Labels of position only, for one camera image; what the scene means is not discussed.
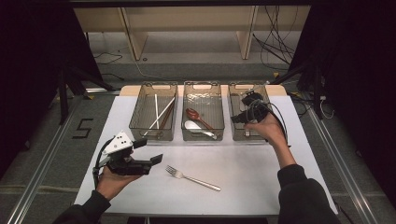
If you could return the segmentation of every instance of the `fork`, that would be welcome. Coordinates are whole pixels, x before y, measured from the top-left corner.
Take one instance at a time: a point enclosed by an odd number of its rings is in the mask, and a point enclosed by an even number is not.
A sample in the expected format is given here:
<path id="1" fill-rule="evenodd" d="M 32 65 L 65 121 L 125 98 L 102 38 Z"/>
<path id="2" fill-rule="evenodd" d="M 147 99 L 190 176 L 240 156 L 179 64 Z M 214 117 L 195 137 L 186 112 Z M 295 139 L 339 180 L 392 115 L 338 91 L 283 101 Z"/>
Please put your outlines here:
<path id="1" fill-rule="evenodd" d="M 192 181 L 192 182 L 198 183 L 198 184 L 203 185 L 203 186 L 205 186 L 205 187 L 208 187 L 208 188 L 210 188 L 210 189 L 213 189 L 213 190 L 216 190 L 216 191 L 220 191 L 220 190 L 221 190 L 221 188 L 219 188 L 218 186 L 215 186 L 215 185 L 206 183 L 206 182 L 201 181 L 201 180 L 197 180 L 197 179 L 195 179 L 195 178 L 192 178 L 192 177 L 189 177 L 189 176 L 186 176 L 186 175 L 183 175 L 183 173 L 181 173 L 179 170 L 173 168 L 172 166 L 169 166 L 169 165 L 168 165 L 168 166 L 166 167 L 166 171 L 167 171 L 169 174 L 171 174 L 172 176 L 176 177 L 177 179 L 186 178 L 186 179 L 188 179 L 188 180 L 190 180 L 190 181 Z"/>

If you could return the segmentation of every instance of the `white table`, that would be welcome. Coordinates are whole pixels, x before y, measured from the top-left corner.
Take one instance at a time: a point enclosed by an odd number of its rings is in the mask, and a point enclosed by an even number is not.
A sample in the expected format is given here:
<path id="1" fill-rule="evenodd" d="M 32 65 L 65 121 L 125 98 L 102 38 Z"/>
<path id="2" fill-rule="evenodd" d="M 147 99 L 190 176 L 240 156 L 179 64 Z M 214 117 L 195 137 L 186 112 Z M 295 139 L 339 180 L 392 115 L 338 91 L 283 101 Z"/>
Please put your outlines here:
<path id="1" fill-rule="evenodd" d="M 76 203 L 83 204 L 94 188 L 92 167 L 105 141 L 128 127 L 136 96 L 117 96 L 99 139 L 92 161 L 81 184 Z M 289 96 L 270 96 L 282 113 L 289 133 L 289 144 L 295 160 L 305 168 L 308 178 L 315 178 L 325 189 L 330 205 L 337 214 L 311 147 L 304 134 Z M 232 139 L 227 98 L 223 96 L 224 138 L 220 142 L 184 142 L 181 133 L 182 98 L 178 100 L 175 139 L 134 151 L 136 160 L 163 154 L 163 161 L 127 186 L 111 201 L 108 214 L 145 217 L 265 217 L 278 215 L 277 180 L 279 165 L 272 147 L 264 141 L 235 142 Z M 187 179 L 176 179 L 166 171 L 171 165 L 185 175 L 221 187 L 214 191 Z"/>

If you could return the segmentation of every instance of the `black sleeve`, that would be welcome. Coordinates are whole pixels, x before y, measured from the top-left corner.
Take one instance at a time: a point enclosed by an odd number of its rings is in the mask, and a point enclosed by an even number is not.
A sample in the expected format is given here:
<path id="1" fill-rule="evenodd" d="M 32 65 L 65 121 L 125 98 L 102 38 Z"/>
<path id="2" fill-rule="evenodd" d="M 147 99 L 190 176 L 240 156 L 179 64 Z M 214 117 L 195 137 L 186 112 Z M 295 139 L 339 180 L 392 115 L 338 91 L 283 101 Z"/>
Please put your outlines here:
<path id="1" fill-rule="evenodd" d="M 278 223 L 341 223 L 330 208 L 323 187 L 315 179 L 307 179 L 302 166 L 286 166 L 277 178 L 281 188 Z"/>
<path id="2" fill-rule="evenodd" d="M 58 216 L 53 224 L 96 223 L 99 217 L 110 207 L 108 200 L 93 190 L 91 198 L 83 205 L 74 204 Z"/>

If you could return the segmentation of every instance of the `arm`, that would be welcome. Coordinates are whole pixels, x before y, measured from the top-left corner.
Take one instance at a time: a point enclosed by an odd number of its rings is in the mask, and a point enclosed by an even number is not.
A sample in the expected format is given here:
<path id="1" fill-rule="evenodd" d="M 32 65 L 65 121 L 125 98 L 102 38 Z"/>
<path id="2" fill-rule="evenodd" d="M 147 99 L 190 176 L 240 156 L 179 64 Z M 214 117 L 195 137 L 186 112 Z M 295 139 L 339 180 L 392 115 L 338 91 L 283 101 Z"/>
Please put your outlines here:
<path id="1" fill-rule="evenodd" d="M 245 128 L 267 139 L 276 153 L 281 187 L 279 223 L 340 223 L 323 187 L 316 180 L 306 178 L 304 168 L 293 158 L 274 116 L 268 114 L 260 123 L 248 123 Z"/>
<path id="2" fill-rule="evenodd" d="M 75 204 L 58 216 L 54 224 L 96 223 L 99 217 L 110 207 L 110 200 L 116 197 L 132 181 L 140 175 L 112 174 L 105 166 L 96 190 L 83 205 Z"/>

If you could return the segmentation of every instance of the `gray carpet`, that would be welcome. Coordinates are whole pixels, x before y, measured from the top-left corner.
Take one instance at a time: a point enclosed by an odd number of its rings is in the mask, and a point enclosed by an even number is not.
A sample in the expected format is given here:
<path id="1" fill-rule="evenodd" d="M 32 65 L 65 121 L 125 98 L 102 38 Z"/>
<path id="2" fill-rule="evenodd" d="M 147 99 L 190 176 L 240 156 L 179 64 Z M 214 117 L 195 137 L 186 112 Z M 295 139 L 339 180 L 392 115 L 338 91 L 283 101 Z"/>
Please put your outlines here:
<path id="1" fill-rule="evenodd" d="M 273 70 L 265 69 L 262 64 L 144 64 L 140 66 L 146 75 L 155 74 L 157 77 L 183 80 L 220 80 L 227 83 L 230 80 L 273 80 Z M 111 73 L 125 80 L 104 75 L 105 82 L 115 87 L 128 84 L 139 84 L 147 80 L 159 80 L 156 77 L 143 77 L 134 64 L 109 64 L 100 65 L 102 73 Z M 86 86 L 96 87 L 91 83 Z M 295 83 L 285 85 L 287 91 L 296 91 Z M 35 196 L 23 223 L 51 223 L 71 202 L 76 198 L 78 188 L 85 175 L 92 153 L 105 125 L 107 114 L 110 110 L 114 95 L 96 94 L 92 100 L 84 100 L 78 107 L 72 122 L 67 130 L 64 140 L 51 164 L 42 186 Z M 295 104 L 298 113 L 304 109 Z M 76 139 L 73 136 L 82 136 L 83 131 L 78 131 L 82 119 L 92 119 L 83 122 L 82 127 L 91 128 L 87 138 Z M 23 151 L 12 163 L 6 175 L 0 181 L 0 223 L 5 223 L 13 206 L 19 199 L 23 187 L 26 186 L 35 168 L 38 166 L 50 140 L 58 129 L 60 120 L 59 102 L 55 99 L 53 107 L 49 109 L 46 117 L 41 121 L 35 135 L 31 138 L 30 150 Z M 381 188 L 364 164 L 364 160 L 355 153 L 353 143 L 346 132 L 342 122 L 335 116 L 333 119 L 324 120 L 334 142 L 339 147 L 344 159 L 363 194 L 367 197 L 379 223 L 394 223 L 396 220 L 395 209 L 390 205 Z M 321 141 L 308 114 L 302 115 L 301 123 L 305 134 L 317 159 L 320 171 L 334 200 L 346 211 L 354 223 L 362 223 L 357 209 L 351 201 L 346 188 L 332 163 L 332 160 Z M 340 213 L 342 223 L 349 223 L 346 216 Z M 104 217 L 102 223 L 126 223 L 126 217 Z M 269 223 L 276 223 L 276 217 L 269 217 Z"/>

